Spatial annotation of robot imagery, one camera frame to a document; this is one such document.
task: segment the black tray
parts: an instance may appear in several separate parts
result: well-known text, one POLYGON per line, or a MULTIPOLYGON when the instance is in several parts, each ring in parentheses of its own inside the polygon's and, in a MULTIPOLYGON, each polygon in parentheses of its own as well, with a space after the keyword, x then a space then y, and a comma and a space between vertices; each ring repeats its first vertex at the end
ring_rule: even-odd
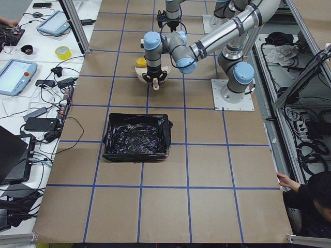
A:
POLYGON ((103 157, 112 162, 164 160, 169 155, 172 126, 166 114, 111 113, 103 157))

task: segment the person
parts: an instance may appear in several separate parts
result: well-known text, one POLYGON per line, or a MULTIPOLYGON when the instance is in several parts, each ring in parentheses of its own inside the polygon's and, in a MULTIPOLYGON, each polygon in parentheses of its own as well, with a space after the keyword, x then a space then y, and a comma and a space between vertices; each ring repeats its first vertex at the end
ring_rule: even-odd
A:
POLYGON ((19 21, 18 20, 11 20, 11 19, 0 16, 0 23, 4 24, 4 25, 7 25, 8 27, 14 28, 19 24, 19 21))
POLYGON ((277 173, 286 207, 299 209, 302 226, 298 236, 331 238, 331 172, 311 176, 306 185, 277 173))

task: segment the metal base plate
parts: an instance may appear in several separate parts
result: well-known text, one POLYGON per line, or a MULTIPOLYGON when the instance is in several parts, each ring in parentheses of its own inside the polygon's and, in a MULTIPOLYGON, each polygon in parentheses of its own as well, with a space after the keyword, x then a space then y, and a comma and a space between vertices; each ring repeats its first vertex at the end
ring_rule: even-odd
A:
MULTIPOLYGON (((211 26, 210 25, 210 21, 211 21, 212 18, 213 18, 213 15, 210 15, 210 14, 203 14, 202 15, 203 29, 205 31, 205 34, 209 34, 212 31, 214 31, 216 28, 220 27, 220 25, 217 25, 217 26, 211 26)), ((223 22, 221 22, 221 23, 223 24, 227 21, 227 19, 222 19, 222 21, 223 22)))
POLYGON ((221 96, 221 90, 228 80, 212 79, 215 110, 225 111, 254 111, 254 105, 250 94, 245 95, 240 103, 229 103, 221 96))

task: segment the human hand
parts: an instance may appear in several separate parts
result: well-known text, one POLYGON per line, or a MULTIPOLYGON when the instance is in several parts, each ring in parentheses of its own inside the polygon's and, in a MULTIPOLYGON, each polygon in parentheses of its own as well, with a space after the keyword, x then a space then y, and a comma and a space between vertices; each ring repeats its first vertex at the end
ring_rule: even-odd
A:
POLYGON ((19 24, 19 22, 20 22, 20 21, 18 21, 18 20, 8 20, 6 24, 7 24, 9 27, 14 28, 14 27, 16 27, 16 26, 19 24))
POLYGON ((291 190, 298 192, 300 183, 293 181, 287 175, 277 172, 277 177, 279 179, 279 185, 283 187, 290 188, 291 190))

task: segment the white table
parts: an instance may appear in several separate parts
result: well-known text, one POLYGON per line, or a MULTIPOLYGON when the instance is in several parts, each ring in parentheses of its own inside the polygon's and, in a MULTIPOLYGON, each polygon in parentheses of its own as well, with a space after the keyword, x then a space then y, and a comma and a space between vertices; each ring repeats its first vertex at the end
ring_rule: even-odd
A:
MULTIPOLYGON (((33 9, 32 5, 35 2, 40 2, 40 0, 33 0, 29 8, 27 9, 26 12, 28 13, 34 13, 34 12, 41 12, 42 14, 52 14, 54 11, 61 10, 61 6, 59 2, 53 2, 52 9, 33 9)), ((78 15, 80 19, 93 19, 95 20, 98 15, 98 11, 100 8, 102 0, 88 0, 84 1, 83 5, 80 7, 78 11, 78 15)), ((27 23, 30 20, 35 20, 31 15, 25 15, 22 17, 20 24, 27 23)), ((27 61, 33 61, 36 62, 38 65, 37 71, 32 77, 31 81, 27 84, 27 86, 24 88, 23 92, 19 94, 20 97, 9 97, 5 95, 0 95, 0 117, 7 116, 3 106, 2 102, 4 102, 6 111, 8 114, 20 112, 23 110, 26 110, 30 97, 34 92, 35 95, 38 96, 38 100, 40 102, 40 88, 35 86, 35 83, 38 79, 44 80, 50 73, 50 69, 56 67, 58 63, 60 63, 62 60, 58 59, 57 56, 55 55, 55 49, 61 45, 66 45, 70 48, 72 57, 76 56, 81 56, 80 49, 77 45, 77 42, 74 38, 74 35, 72 31, 68 35, 64 35, 61 37, 52 37, 52 36, 43 36, 40 33, 37 32, 36 27, 40 24, 38 21, 33 21, 30 24, 24 25, 22 28, 25 29, 25 33, 22 36, 21 40, 19 41, 18 45, 13 47, 13 50, 10 54, 6 54, 4 51, 0 53, 0 69, 3 68, 8 60, 14 58, 14 59, 21 59, 21 60, 27 60, 27 61), (31 44, 34 48, 34 52, 32 55, 26 55, 20 51, 20 47, 26 44, 31 44)), ((85 26, 83 27, 85 34, 87 36, 87 39, 90 40, 92 31, 94 26, 85 26)), ((65 68, 72 68, 74 70, 80 71, 81 67, 83 65, 83 57, 76 58, 69 60, 68 62, 62 63, 60 66, 65 68)), ((60 78, 55 78, 59 80, 63 80, 65 78, 69 77, 75 77, 78 76, 78 73, 69 70, 69 69, 64 69, 62 71, 63 76, 60 78)), ((53 74, 48 78, 50 80, 53 80, 53 74)), ((54 91, 56 91, 60 97, 63 96, 63 94, 60 93, 58 90, 58 87, 54 88, 54 91)), ((43 97, 48 100, 50 94, 47 92, 43 91, 43 97)), ((40 104, 33 104, 32 107, 43 107, 43 106, 50 106, 50 104, 47 103, 40 103, 40 104)), ((23 125, 25 122, 23 120, 23 117, 27 112, 22 113, 22 114, 17 114, 15 116, 17 117, 8 117, 4 119, 0 119, 0 125, 6 128, 8 131, 12 132, 13 134, 19 134, 20 133, 20 126, 23 125)), ((56 109, 53 108, 51 109, 48 113, 40 116, 40 117, 50 117, 50 118, 55 118, 57 115, 56 109)), ((42 139, 43 133, 40 132, 31 132, 34 136, 36 136, 37 139, 42 139)), ((52 153, 53 150, 55 149, 56 151, 57 147, 57 141, 53 141, 50 144, 42 144, 41 150, 52 153)), ((36 145, 35 151, 41 152, 39 150, 39 144, 36 145)), ((35 154, 36 158, 43 158, 42 155, 35 154)), ((40 163, 33 165, 31 169, 31 174, 30 174, 30 179, 28 182, 25 182, 24 184, 31 187, 31 188, 36 188, 38 187, 40 181, 41 181, 41 175, 42 175, 42 165, 40 163)), ((43 177, 42 177, 42 182, 40 184, 40 187, 43 188, 47 184, 47 180, 49 177, 51 169, 47 166, 44 166, 44 172, 43 172, 43 177)), ((38 205, 41 202, 41 198, 36 201, 33 208, 38 205)), ((11 227, 7 231, 0 232, 0 235, 13 235, 13 234, 26 234, 26 233, 31 233, 33 226, 35 224, 35 218, 29 219, 27 221, 23 221, 18 227, 11 227)), ((16 245, 7 245, 6 247, 17 247, 16 245)), ((27 244, 25 247, 34 247, 34 244, 27 244)))
MULTIPOLYGON (((35 13, 40 12, 43 15, 51 15, 57 10, 62 10, 59 2, 53 2, 53 6, 50 9, 33 9, 32 5, 35 2, 40 2, 40 0, 33 0, 31 5, 27 9, 27 13, 35 13)), ((98 15, 98 11, 101 5, 101 0, 89 0, 84 1, 83 5, 78 10, 78 15, 80 19, 92 19, 95 20, 98 15)), ((20 25, 27 23, 31 20, 40 20, 40 18, 33 18, 30 14, 25 14, 21 21, 20 25)), ((22 28, 25 29, 25 33, 23 34, 21 40, 18 45, 13 47, 10 54, 6 54, 4 51, 0 53, 0 60, 9 60, 11 58, 21 59, 21 60, 29 60, 34 62, 61 62, 61 60, 56 56, 55 49, 62 45, 65 45, 70 48, 72 53, 72 57, 81 56, 82 53, 77 45, 75 37, 73 35, 72 30, 69 34, 54 37, 54 36, 43 36, 39 33, 36 27, 40 24, 39 21, 33 21, 32 23, 28 23, 23 25, 22 28), (30 44, 33 46, 33 54, 26 55, 20 51, 20 48, 24 45, 30 44)), ((83 26, 86 37, 90 40, 92 31, 94 26, 83 26)), ((6 46, 5 51, 9 52, 10 47, 6 46)), ((77 58, 70 60, 71 63, 83 63, 83 58, 77 58)))

